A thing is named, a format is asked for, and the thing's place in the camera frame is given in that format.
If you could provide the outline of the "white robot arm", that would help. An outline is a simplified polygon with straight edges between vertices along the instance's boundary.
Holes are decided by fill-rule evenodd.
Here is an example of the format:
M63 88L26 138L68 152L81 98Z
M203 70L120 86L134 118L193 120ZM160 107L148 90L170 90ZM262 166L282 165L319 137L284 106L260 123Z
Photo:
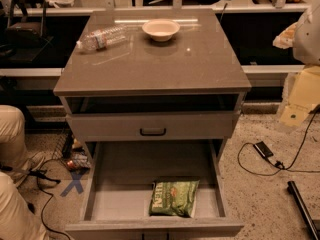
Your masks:
M305 65L320 65L320 0L314 0L296 23L274 40L281 49L293 49L293 57Z

